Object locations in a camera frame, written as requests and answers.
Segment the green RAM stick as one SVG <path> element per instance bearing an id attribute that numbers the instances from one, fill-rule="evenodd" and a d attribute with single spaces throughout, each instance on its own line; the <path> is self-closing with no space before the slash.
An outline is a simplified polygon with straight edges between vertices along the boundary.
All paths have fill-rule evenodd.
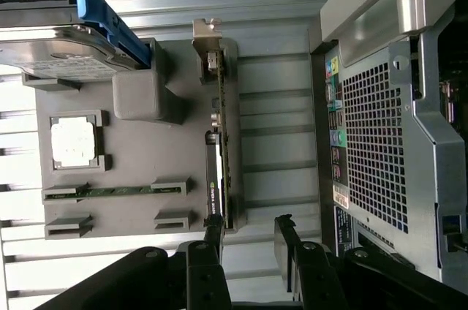
<path id="1" fill-rule="evenodd" d="M 132 186 L 116 188 L 86 188 L 80 192 L 51 192 L 46 193 L 47 200 L 66 200 L 66 199 L 88 199 L 98 197 L 120 197 L 142 194 L 181 194 L 186 195 L 186 190 L 180 186 L 157 187 L 151 186 Z"/>

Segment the grey plastic parts rack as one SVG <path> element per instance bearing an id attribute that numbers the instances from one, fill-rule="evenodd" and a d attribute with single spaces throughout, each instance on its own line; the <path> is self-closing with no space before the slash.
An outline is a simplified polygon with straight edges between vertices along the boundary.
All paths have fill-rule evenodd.
<path id="1" fill-rule="evenodd" d="M 228 151 L 233 228 L 246 222 L 242 173 L 241 122 L 237 84 L 238 47 L 231 39 L 221 46 L 227 63 L 225 80 Z M 36 93 L 39 155 L 45 237 L 101 238 L 156 233 L 203 231 L 208 218 L 205 133 L 211 129 L 211 100 L 215 86 L 199 79 L 200 64 L 192 44 L 166 41 L 163 49 L 175 62 L 169 88 L 184 101 L 182 124 L 122 120 L 113 112 L 110 83 L 88 83 L 78 92 Z M 86 117 L 94 125 L 101 167 L 61 169 L 53 161 L 51 127 L 60 118 Z M 47 200 L 46 193 L 80 192 L 86 188 L 180 186 L 181 194 L 142 194 L 120 197 Z"/>

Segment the open black PC case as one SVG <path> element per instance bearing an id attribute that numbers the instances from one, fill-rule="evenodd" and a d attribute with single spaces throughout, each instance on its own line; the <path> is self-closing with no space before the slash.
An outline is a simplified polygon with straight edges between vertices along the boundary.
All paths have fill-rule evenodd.
<path id="1" fill-rule="evenodd" d="M 468 0 L 327 0 L 309 50 L 322 241 L 468 294 Z"/>

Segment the silver CPU chip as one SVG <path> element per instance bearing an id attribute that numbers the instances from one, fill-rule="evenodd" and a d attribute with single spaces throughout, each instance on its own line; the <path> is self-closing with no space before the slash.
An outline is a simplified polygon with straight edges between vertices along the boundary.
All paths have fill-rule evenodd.
<path id="1" fill-rule="evenodd" d="M 53 160 L 59 167 L 85 167 L 96 157 L 94 125 L 86 117 L 60 118 L 51 127 Z"/>

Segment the hard disk with blue carrier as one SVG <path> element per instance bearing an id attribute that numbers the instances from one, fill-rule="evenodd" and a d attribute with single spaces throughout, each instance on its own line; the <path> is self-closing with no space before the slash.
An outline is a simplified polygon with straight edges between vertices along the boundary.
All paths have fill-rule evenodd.
<path id="1" fill-rule="evenodd" d="M 105 0 L 0 0 L 0 64 L 39 79 L 148 69 L 151 48 Z"/>

